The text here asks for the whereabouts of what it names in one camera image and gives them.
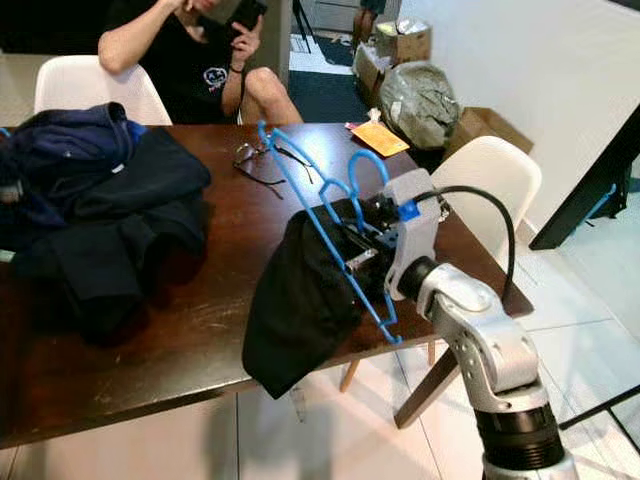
white plastic chair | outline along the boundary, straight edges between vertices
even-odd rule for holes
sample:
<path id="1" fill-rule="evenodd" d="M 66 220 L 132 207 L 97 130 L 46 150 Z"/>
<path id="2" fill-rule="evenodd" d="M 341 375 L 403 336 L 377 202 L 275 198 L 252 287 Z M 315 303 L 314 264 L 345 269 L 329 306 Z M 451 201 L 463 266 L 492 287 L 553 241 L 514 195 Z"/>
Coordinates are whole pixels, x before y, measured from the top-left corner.
<path id="1" fill-rule="evenodd" d="M 121 103 L 127 118 L 143 125 L 172 125 L 171 118 L 140 65 L 120 75 L 100 66 L 97 55 L 52 58 L 38 71 L 34 113 L 52 108 L 84 109 Z"/>
<path id="2" fill-rule="evenodd" d="M 477 187 L 493 194 L 509 211 L 514 229 L 535 197 L 542 174 L 529 155 L 498 137 L 478 137 L 451 155 L 431 175 L 435 188 L 451 185 Z M 449 193 L 445 200 L 469 230 L 498 261 L 507 252 L 507 230 L 500 212 L 488 200 L 472 193 Z M 429 365 L 435 363 L 435 342 L 427 343 Z M 352 362 L 342 379 L 340 391 L 351 383 L 358 360 Z"/>

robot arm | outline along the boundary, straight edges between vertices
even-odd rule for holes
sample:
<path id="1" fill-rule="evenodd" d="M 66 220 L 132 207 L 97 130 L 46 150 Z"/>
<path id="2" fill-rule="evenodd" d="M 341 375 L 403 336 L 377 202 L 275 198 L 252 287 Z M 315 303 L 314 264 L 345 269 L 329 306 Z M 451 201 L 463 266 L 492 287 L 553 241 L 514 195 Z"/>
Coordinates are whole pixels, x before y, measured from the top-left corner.
<path id="1" fill-rule="evenodd" d="M 415 301 L 418 314 L 451 347 L 484 445 L 485 477 L 578 478 L 538 377 L 533 341 L 488 285 L 433 260 L 439 208 L 435 198 L 413 201 L 420 187 L 432 189 L 424 170 L 395 178 L 383 190 L 398 212 L 395 257 L 385 287 L 394 300 Z"/>

wooden table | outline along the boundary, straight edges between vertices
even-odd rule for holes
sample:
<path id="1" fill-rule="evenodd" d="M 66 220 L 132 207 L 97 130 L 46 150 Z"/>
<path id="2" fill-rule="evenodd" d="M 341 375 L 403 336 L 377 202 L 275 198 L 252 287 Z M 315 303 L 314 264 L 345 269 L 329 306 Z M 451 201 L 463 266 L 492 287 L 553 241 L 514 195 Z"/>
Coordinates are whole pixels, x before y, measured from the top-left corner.
<path id="1" fill-rule="evenodd" d="M 346 161 L 360 145 L 339 124 L 284 129 L 330 175 L 346 180 Z M 211 221 L 208 253 L 197 275 L 150 298 L 139 313 L 143 325 L 127 341 L 96 346 L 75 333 L 65 301 L 45 285 L 22 284 L 0 265 L 0 448 L 107 425 L 255 386 L 241 363 L 245 324 L 256 282 L 280 241 L 289 217 L 300 209 L 287 185 L 284 200 L 232 168 L 235 149 L 257 139 L 253 127 L 174 126 L 169 131 L 213 174 L 205 191 Z M 400 154 L 386 161 L 391 176 L 415 168 Z M 313 198 L 316 186 L 292 167 Z M 360 162 L 364 194 L 380 185 Z M 438 260 L 448 261 L 501 291 L 504 274 L 457 216 L 439 229 Z M 510 314 L 530 312 L 514 289 Z M 410 302 L 398 304 L 400 347 L 389 345 L 373 322 L 360 328 L 326 366 L 338 365 L 433 339 L 428 322 Z M 446 380 L 455 362 L 432 369 Z M 434 375 L 403 410 L 410 421 L 438 389 Z"/>

black cable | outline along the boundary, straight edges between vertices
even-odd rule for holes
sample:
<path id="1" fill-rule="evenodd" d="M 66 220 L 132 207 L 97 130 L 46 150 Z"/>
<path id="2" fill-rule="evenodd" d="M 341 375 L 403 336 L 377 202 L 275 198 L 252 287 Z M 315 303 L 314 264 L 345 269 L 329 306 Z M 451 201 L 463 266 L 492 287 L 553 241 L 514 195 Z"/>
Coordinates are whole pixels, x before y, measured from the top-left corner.
<path id="1" fill-rule="evenodd" d="M 429 198 L 440 197 L 441 195 L 446 195 L 447 193 L 456 193 L 456 192 L 465 192 L 465 193 L 473 193 L 475 195 L 479 195 L 482 198 L 489 200 L 502 214 L 502 218 L 504 219 L 505 226 L 507 227 L 507 239 L 509 242 L 509 260 L 507 265 L 507 277 L 504 281 L 504 288 L 502 290 L 502 301 L 504 302 L 511 290 L 511 285 L 513 285 L 513 270 L 516 262 L 516 234 L 513 229 L 513 220 L 511 220 L 511 215 L 509 215 L 509 211 L 504 206 L 504 204 L 498 200 L 496 197 L 491 195 L 489 192 L 486 192 L 480 188 L 469 187 L 467 185 L 451 185 L 449 187 L 443 187 L 436 190 L 431 190 L 430 192 L 421 193 L 413 197 L 413 201 L 418 203 L 422 200 L 428 200 Z"/>

hand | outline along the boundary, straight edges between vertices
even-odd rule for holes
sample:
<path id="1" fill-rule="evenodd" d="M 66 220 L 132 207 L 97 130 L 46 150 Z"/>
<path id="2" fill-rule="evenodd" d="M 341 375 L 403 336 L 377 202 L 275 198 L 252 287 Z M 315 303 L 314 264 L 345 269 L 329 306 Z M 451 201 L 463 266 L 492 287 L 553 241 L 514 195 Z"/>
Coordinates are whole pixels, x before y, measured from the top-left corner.
<path id="1" fill-rule="evenodd" d="M 193 0 L 158 0 L 158 2 L 168 7 L 172 12 L 180 9 L 190 11 L 193 8 Z"/>
<path id="2" fill-rule="evenodd" d="M 233 52 L 231 54 L 231 67 L 234 70 L 242 70 L 246 61 L 253 55 L 260 46 L 260 33 L 262 32 L 262 15 L 258 17 L 258 23 L 249 30 L 238 22 L 231 25 L 235 30 L 240 32 L 231 42 Z"/>

